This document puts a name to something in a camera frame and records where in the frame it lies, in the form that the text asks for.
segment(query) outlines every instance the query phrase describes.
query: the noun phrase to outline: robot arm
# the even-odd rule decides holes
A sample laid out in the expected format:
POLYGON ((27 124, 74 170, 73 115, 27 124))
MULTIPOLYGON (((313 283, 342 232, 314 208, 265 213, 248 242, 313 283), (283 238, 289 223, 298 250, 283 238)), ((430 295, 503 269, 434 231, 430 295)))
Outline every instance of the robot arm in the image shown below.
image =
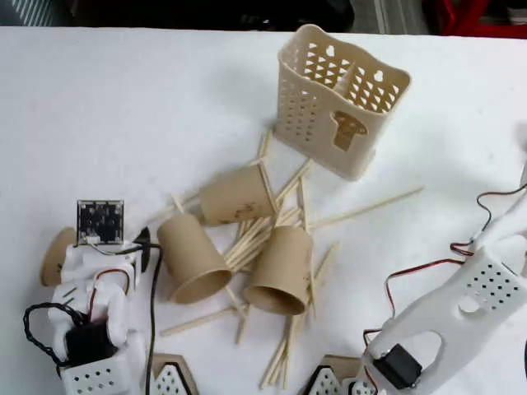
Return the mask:
POLYGON ((527 268, 525 243, 515 246, 521 249, 515 260, 521 262, 508 262, 495 250, 506 239, 525 237, 526 195, 520 196, 503 216, 475 238, 474 255, 443 286, 386 322, 382 332, 368 345, 363 363, 380 388, 393 394, 433 393, 466 366, 497 327, 527 302, 527 281, 523 277, 527 268), (524 270, 518 274, 511 267, 524 270), (477 304, 475 311, 460 307, 467 297, 477 304), (422 371, 400 342, 423 332, 436 333, 441 345, 435 360, 422 371))

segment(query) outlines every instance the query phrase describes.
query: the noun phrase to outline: red object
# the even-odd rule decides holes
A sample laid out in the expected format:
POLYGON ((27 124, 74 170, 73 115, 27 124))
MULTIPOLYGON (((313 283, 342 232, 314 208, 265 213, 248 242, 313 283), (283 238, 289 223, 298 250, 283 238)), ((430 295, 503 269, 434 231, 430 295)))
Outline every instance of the red object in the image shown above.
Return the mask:
POLYGON ((457 7, 452 0, 433 0, 433 2, 440 17, 442 35, 527 39, 527 25, 498 26, 479 21, 490 0, 461 0, 457 7))

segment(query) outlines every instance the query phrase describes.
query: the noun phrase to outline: red wire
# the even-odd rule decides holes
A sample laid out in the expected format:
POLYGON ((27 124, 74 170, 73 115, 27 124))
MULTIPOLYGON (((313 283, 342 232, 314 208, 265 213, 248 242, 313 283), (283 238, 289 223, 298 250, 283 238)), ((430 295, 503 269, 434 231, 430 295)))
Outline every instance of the red wire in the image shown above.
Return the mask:
POLYGON ((441 265, 443 263, 456 263, 458 265, 462 265, 464 262, 460 261, 458 259, 450 259, 450 258, 440 259, 438 261, 425 263, 424 265, 410 267, 408 269, 404 269, 404 270, 401 270, 399 272, 392 273, 388 277, 386 277, 385 290, 386 290, 386 295, 388 296, 389 305, 390 305, 390 307, 392 309, 392 318, 395 317, 395 304, 394 304, 394 298, 392 297, 392 294, 389 291, 389 280, 391 280, 394 277, 406 276, 407 274, 418 272, 418 271, 420 271, 422 269, 428 269, 429 267, 434 267, 434 266, 437 266, 437 265, 441 265))
POLYGON ((450 243, 450 251, 452 251, 453 253, 457 253, 458 255, 464 256, 464 257, 472 257, 474 255, 472 251, 459 248, 459 247, 468 247, 472 243, 473 241, 469 241, 468 243, 450 243))
MULTIPOLYGON (((103 275, 108 274, 108 273, 123 273, 124 275, 126 275, 126 290, 124 291, 124 294, 128 295, 128 290, 130 288, 130 275, 124 269, 120 269, 120 268, 108 269, 108 270, 104 270, 103 272, 100 272, 99 274, 97 274, 96 281, 99 280, 99 278, 101 278, 103 275)), ((93 292, 91 293, 91 297, 90 297, 90 305, 88 307, 88 322, 91 321, 91 313, 93 312, 93 302, 96 298, 96 292, 97 292, 97 289, 95 288, 95 283, 94 283, 93 292)))
POLYGON ((373 387, 375 388, 375 392, 373 393, 373 395, 377 395, 377 393, 379 392, 379 389, 377 388, 377 383, 375 382, 375 380, 370 376, 370 372, 368 372, 368 369, 365 367, 364 368, 364 373, 366 373, 366 376, 368 377, 368 380, 370 380, 371 384, 373 385, 373 387))
POLYGON ((371 333, 379 333, 380 331, 382 331, 382 329, 377 328, 377 329, 365 329, 362 332, 362 339, 364 339, 364 344, 366 345, 366 347, 368 347, 368 344, 370 343, 370 339, 368 339, 367 335, 371 333))

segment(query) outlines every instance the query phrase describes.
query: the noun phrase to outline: cable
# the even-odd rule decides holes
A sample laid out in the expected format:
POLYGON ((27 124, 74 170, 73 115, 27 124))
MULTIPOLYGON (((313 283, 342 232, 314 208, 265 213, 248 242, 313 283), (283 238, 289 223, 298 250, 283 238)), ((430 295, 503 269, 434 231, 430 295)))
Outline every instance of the cable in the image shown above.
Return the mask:
POLYGON ((525 377, 527 378, 527 342, 525 342, 525 349, 524 349, 524 370, 525 370, 525 377))
POLYGON ((159 257, 157 257, 156 267, 154 268, 154 277, 152 278, 152 291, 150 294, 150 326, 151 326, 151 335, 150 335, 150 350, 148 352, 147 360, 147 382, 145 384, 145 393, 150 395, 150 371, 152 370, 152 358, 154 355, 154 343, 156 342, 156 315, 154 311, 154 299, 156 296, 156 286, 157 278, 159 277, 159 270, 161 269, 161 262, 163 261, 163 248, 159 244, 143 244, 148 248, 158 249, 159 257))
POLYGON ((461 249, 460 247, 468 247, 473 242, 474 240, 470 240, 468 243, 450 243, 450 251, 452 251, 453 253, 457 253, 458 255, 461 255, 462 257, 472 257, 474 255, 472 251, 461 249))
MULTIPOLYGON (((135 253, 136 251, 141 251, 144 249, 158 249, 159 250, 159 256, 157 257, 156 267, 154 268, 154 276, 152 278, 152 290, 150 293, 150 326, 151 326, 152 333, 150 336, 150 349, 148 351, 148 360, 147 360, 147 368, 146 368, 147 381, 145 383, 145 393, 146 395, 150 395, 150 376, 151 376, 151 370, 152 370, 152 358, 154 356, 154 343, 156 342, 156 314, 154 311, 154 301, 155 301, 155 296, 156 296, 157 278, 159 277, 159 271, 161 269, 161 262, 163 261, 163 248, 159 244, 143 243, 138 240, 136 240, 136 243, 139 244, 138 247, 124 249, 123 251, 118 251, 116 253, 104 251, 103 249, 97 248, 95 245, 91 245, 91 244, 90 245, 92 248, 95 248, 97 251, 99 251, 100 253, 103 253, 104 255, 108 255, 108 254, 109 255, 125 255, 127 253, 135 253)), ((94 295, 95 295, 95 290, 91 294, 90 310, 92 310, 93 308, 94 295)))
MULTIPOLYGON (((108 273, 123 273, 126 276, 126 287, 125 287, 125 290, 124 290, 124 294, 128 295, 128 290, 130 289, 130 275, 128 274, 128 272, 126 272, 124 269, 121 269, 121 268, 118 268, 118 267, 113 268, 113 269, 107 269, 107 270, 104 270, 103 272, 100 272, 99 274, 97 274, 96 281, 99 280, 103 275, 108 274, 108 273)), ((96 292, 97 292, 97 289, 96 289, 96 284, 94 282, 94 284, 93 284, 93 292, 91 293, 91 297, 90 297, 90 305, 88 307, 88 322, 91 322, 91 314, 93 312, 93 303, 95 301, 96 292)))
POLYGON ((386 291, 386 296, 388 296, 389 306, 392 309, 392 316, 391 316, 391 318, 395 317, 395 304, 394 304, 394 299, 392 297, 392 294, 389 291, 389 281, 392 278, 406 276, 407 274, 415 273, 415 272, 418 272, 418 271, 420 271, 422 269, 428 269, 429 267, 434 267, 434 266, 437 266, 437 265, 441 265, 443 263, 457 263, 458 265, 462 265, 464 262, 460 261, 460 260, 457 260, 457 259, 450 259, 450 258, 440 259, 438 261, 425 263, 424 265, 410 267, 408 269, 404 269, 404 270, 392 273, 388 277, 386 277, 386 280, 385 280, 385 291, 386 291))
POLYGON ((381 328, 376 328, 376 329, 365 329, 364 331, 362 331, 362 339, 364 340, 364 345, 366 347, 368 347, 368 344, 370 344, 370 339, 368 338, 367 335, 370 335, 372 333, 379 333, 381 332, 382 329, 381 328))
POLYGON ((483 203, 481 203, 481 198, 484 198, 485 196, 509 196, 509 195, 514 195, 516 193, 518 193, 519 191, 522 191, 524 190, 525 188, 527 188, 527 184, 523 184, 521 187, 519 187, 518 189, 515 189, 514 191, 510 191, 510 192, 484 192, 484 193, 480 193, 478 195, 478 197, 476 197, 476 203, 478 204, 478 206, 480 206, 483 210, 485 210, 488 214, 488 218, 487 218, 487 222, 485 222, 485 225, 483 225, 483 228, 481 229, 481 231, 485 231, 485 229, 487 229, 487 226, 488 224, 491 223, 492 221, 492 213, 491 211, 488 209, 487 206, 485 206, 483 203))
POLYGON ((53 351, 53 347, 47 347, 38 340, 35 339, 33 336, 33 333, 31 333, 30 329, 30 315, 33 311, 37 309, 59 309, 69 315, 73 321, 73 324, 76 327, 81 327, 86 324, 86 315, 83 313, 80 313, 71 307, 69 307, 66 304, 60 304, 60 303, 52 303, 52 302, 44 302, 39 304, 33 304, 32 306, 28 307, 26 311, 24 312, 24 333, 26 334, 26 339, 33 343, 35 346, 39 347, 43 352, 45 352, 48 356, 51 357, 53 362, 57 365, 57 367, 64 367, 68 366, 69 362, 67 360, 61 361, 55 352, 53 351))
MULTIPOLYGON (((481 203, 481 198, 484 198, 486 196, 508 196, 508 195, 514 195, 515 193, 518 193, 519 191, 522 191, 525 188, 527 188, 527 184, 524 184, 524 185, 520 186, 519 188, 515 189, 514 191, 510 191, 510 192, 493 192, 493 191, 491 191, 491 192, 480 193, 478 195, 478 197, 476 197, 476 203, 478 204, 478 206, 480 206, 483 210, 485 210, 487 212, 488 218, 487 218, 487 221, 485 222, 485 224, 483 225, 483 227, 482 227, 482 229, 480 230, 479 233, 484 232, 485 229, 487 229, 488 225, 492 221, 492 212, 490 211, 490 209, 487 206, 485 206, 483 203, 481 203)), ((457 253, 458 255, 461 255, 463 257, 472 257, 474 255, 474 253, 472 251, 468 251, 466 249, 461 249, 460 247, 468 247, 473 242, 474 242, 474 240, 471 239, 468 243, 450 243, 450 251, 452 251, 453 253, 457 253)))
POLYGON ((377 393, 379 392, 379 389, 377 388, 377 383, 375 382, 375 380, 370 376, 370 372, 368 372, 368 368, 366 367, 364 368, 364 373, 366 373, 368 380, 370 380, 370 383, 375 388, 375 392, 373 393, 373 395, 377 395, 377 393))

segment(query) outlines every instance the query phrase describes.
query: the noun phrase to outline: circuit board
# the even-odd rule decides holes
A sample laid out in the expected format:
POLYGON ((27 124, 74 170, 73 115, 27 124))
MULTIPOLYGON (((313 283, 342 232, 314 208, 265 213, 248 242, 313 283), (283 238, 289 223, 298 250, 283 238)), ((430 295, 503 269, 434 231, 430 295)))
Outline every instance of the circuit board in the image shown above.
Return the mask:
POLYGON ((77 244, 122 244, 124 201, 77 200, 77 244))

